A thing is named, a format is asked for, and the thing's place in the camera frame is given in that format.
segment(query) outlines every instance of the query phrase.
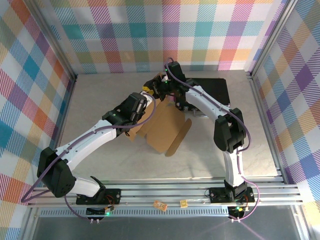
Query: aluminum rail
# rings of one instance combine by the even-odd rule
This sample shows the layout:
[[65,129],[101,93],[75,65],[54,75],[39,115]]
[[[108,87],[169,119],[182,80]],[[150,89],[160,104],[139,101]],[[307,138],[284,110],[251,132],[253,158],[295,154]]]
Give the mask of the aluminum rail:
[[[259,206],[301,205],[302,197],[295,184],[285,184],[283,177],[248,177],[260,189]],[[210,203],[205,196],[208,188],[223,188],[224,178],[193,177],[193,178],[165,178],[165,179],[137,179],[102,181],[106,188],[121,189],[121,201],[117,208],[126,207],[152,207],[155,200],[168,204],[168,207],[180,207],[180,200],[187,200],[188,207],[201,206],[237,206],[241,203]],[[257,199],[257,189],[253,185],[253,193]],[[36,188],[33,195],[45,191],[45,187]],[[67,195],[68,202],[74,207],[77,196]],[[65,207],[64,198],[56,198],[51,192],[29,202],[29,207]],[[89,205],[90,207],[103,207],[102,205]]]

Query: colorful plaid wall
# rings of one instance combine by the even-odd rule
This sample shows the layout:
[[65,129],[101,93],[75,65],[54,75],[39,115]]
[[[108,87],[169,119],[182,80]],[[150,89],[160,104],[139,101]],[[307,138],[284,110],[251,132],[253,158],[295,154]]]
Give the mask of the colorful plaid wall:
[[0,240],[15,240],[20,199],[56,141],[71,81],[23,1],[0,6]]
[[287,2],[287,0],[281,0],[281,3],[279,4],[279,6],[278,6],[278,8],[277,8],[277,10],[275,12],[275,15],[273,16],[272,21],[271,21],[267,31],[265,32],[262,41],[260,42],[258,50],[254,54],[253,60],[251,62],[247,62],[247,64],[249,65],[249,68],[245,69],[245,71],[252,72],[252,70],[253,70],[255,64],[257,63],[257,60],[258,60],[262,50],[265,47],[265,44],[267,43],[267,40],[268,40],[270,34],[272,33],[272,30],[274,29],[274,27],[275,27],[275,25],[277,23],[277,20],[278,20],[280,14],[282,13],[282,11],[283,11],[283,9],[284,9],[284,7],[286,5],[286,2]]
[[37,0],[74,70],[86,74],[161,71],[169,56],[185,70],[244,69],[280,2]]
[[320,0],[299,0],[256,83],[289,181],[320,237]]

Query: aluminum frame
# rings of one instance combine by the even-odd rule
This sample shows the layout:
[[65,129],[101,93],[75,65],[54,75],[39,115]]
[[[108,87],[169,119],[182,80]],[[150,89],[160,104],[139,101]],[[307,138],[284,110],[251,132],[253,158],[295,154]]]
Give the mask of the aluminum frame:
[[[280,169],[277,176],[257,176],[247,179],[258,185],[260,189],[259,206],[300,205],[302,197],[295,184],[285,184]],[[193,177],[193,178],[167,178],[167,179],[137,179],[102,181],[106,188],[121,189],[121,202],[117,208],[152,207],[155,200],[168,204],[168,207],[180,207],[180,200],[187,200],[188,207],[201,206],[238,206],[240,203],[210,203],[205,196],[208,188],[224,188],[224,178]],[[257,189],[253,193],[257,199]],[[44,187],[34,189],[32,195],[46,190]],[[68,202],[77,207],[77,195],[68,194]],[[29,207],[61,208],[66,205],[64,198],[56,198],[51,192],[32,199]],[[90,205],[90,207],[103,207],[103,205]]]
[[[55,39],[54,34],[51,29],[48,27],[45,19],[43,18],[37,4],[34,0],[24,0],[28,6],[30,12],[35,17],[37,23],[39,24],[41,30],[43,31],[48,42],[52,46],[54,52],[56,53],[58,59],[63,65],[64,69],[68,72],[71,79],[76,80],[77,76],[73,72],[68,59],[64,55],[62,49],[60,48],[57,40]],[[283,29],[290,13],[294,9],[298,0],[288,0],[288,3],[284,7],[284,10],[277,22],[276,27],[272,31],[267,44],[264,47],[257,63],[255,64],[252,70],[253,79],[263,63],[266,60],[268,53],[271,50],[274,42],[277,40],[281,30]],[[279,158],[279,153],[277,151],[276,145],[273,141],[270,126],[268,125],[265,111],[263,110],[263,105],[260,99],[260,96],[257,92],[257,86],[255,85],[254,80],[248,76],[250,80],[250,85],[252,92],[254,94],[255,103],[260,113],[260,118],[264,131],[268,140],[268,144],[271,150],[272,157],[274,159],[275,166],[277,168],[277,176],[269,177],[248,177],[248,180],[257,183],[261,191],[261,202],[259,206],[277,206],[277,205],[291,205],[292,213],[296,221],[296,225],[300,234],[301,239],[309,239],[310,232],[306,228],[306,223],[303,221],[303,212],[301,212],[302,198],[299,193],[298,187],[296,185],[289,185],[288,178],[284,171],[284,167]],[[62,126],[65,125],[66,116],[68,111],[65,114],[63,119]],[[57,139],[56,145],[59,144],[62,136],[62,131]],[[122,199],[117,209],[132,209],[139,207],[140,209],[149,208],[150,203],[153,203],[153,200],[161,200],[166,203],[169,203],[169,209],[175,209],[180,206],[180,200],[188,199],[188,208],[201,208],[207,209],[210,207],[227,207],[235,206],[235,203],[225,203],[225,204],[211,204],[209,199],[204,196],[205,189],[209,187],[224,187],[223,178],[171,178],[171,179],[140,179],[140,180],[119,180],[119,181],[108,181],[104,182],[108,188],[121,188],[122,190]],[[46,188],[36,188],[32,194],[35,194],[39,191],[43,191]],[[253,188],[255,197],[257,197],[257,190]],[[76,196],[70,195],[67,198],[70,205],[76,210],[83,210],[86,206],[76,206]],[[32,201],[27,208],[27,212],[24,216],[22,228],[20,231],[19,239],[32,239],[37,221],[39,217],[44,216],[43,210],[50,209],[58,210],[64,209],[65,202],[63,198],[55,198],[51,193],[45,194],[38,198],[36,201]]]

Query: flattened cardboard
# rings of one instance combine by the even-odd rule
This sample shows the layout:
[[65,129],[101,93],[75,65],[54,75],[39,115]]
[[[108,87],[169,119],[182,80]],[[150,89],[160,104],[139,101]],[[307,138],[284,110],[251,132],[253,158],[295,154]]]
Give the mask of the flattened cardboard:
[[[153,104],[145,109],[145,114],[140,122],[147,119],[153,110]],[[187,135],[192,121],[185,121],[185,114],[178,110],[174,103],[167,98],[164,101],[156,100],[154,116],[142,126],[132,128],[128,133],[128,138],[133,142],[136,135],[146,136],[146,142],[158,153],[164,153],[166,157],[175,154],[180,143]]]
[[169,147],[168,151],[166,151],[166,153],[165,153],[166,157],[171,157],[173,154],[176,153],[178,147],[180,146],[181,142],[183,141],[183,139],[187,135],[189,129],[191,128],[191,125],[192,125],[192,121],[191,121],[190,118],[188,118],[185,121],[185,123],[182,126],[182,128],[180,129],[178,135],[173,140],[173,142],[172,142],[171,146]]
[[174,105],[166,105],[155,123],[146,134],[146,142],[157,152],[164,153],[184,125],[185,115]]

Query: snack piece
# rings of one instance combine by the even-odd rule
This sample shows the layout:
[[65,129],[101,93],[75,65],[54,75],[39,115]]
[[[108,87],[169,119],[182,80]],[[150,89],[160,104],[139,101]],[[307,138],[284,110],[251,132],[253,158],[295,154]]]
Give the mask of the snack piece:
[[153,203],[153,206],[156,208],[156,209],[160,209],[161,211],[166,211],[167,210],[167,207],[168,205],[163,203],[163,202],[160,202],[158,200],[155,200],[154,203]]
[[187,200],[181,200],[180,201],[180,208],[187,208],[187,207],[188,207]]

